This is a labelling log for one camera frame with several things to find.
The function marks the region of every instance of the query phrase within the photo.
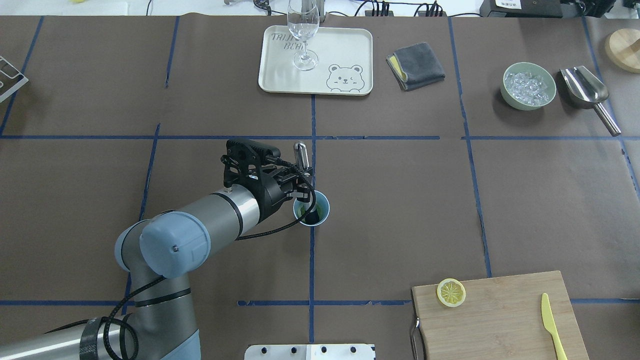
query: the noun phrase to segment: blue cup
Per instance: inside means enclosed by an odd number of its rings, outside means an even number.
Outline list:
[[[304,220],[300,223],[304,226],[318,226],[322,224],[326,218],[329,216],[329,210],[331,210],[331,206],[329,205],[329,200],[324,196],[323,193],[314,190],[316,193],[316,210],[318,212],[319,221],[315,224],[307,224]],[[293,216],[296,218],[300,218],[302,214],[305,212],[304,202],[300,202],[297,199],[293,202]]]

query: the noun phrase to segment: bear drawing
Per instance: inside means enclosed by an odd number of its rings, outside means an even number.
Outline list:
[[[340,67],[333,64],[329,66],[329,78],[326,86],[333,92],[360,92],[364,87],[362,79],[362,67],[354,65],[352,67]]]

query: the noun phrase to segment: cutting board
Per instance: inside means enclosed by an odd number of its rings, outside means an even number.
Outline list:
[[[467,298],[458,307],[438,301],[437,285],[412,288],[429,360],[556,360],[553,340],[542,324],[542,293],[549,294],[567,358],[589,359],[560,271],[462,284]]]

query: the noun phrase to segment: ice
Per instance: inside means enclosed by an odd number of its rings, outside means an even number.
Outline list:
[[[549,102],[549,96],[545,92],[547,84],[540,75],[508,72],[504,75],[504,86],[511,96],[526,105],[541,106]]]

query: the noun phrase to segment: wine glass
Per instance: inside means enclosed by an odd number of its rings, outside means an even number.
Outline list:
[[[307,50],[307,40],[314,37],[320,26],[320,13],[316,0],[289,0],[287,12],[289,31],[303,43],[303,50],[293,55],[293,65],[302,71],[308,71],[318,65],[318,55]]]

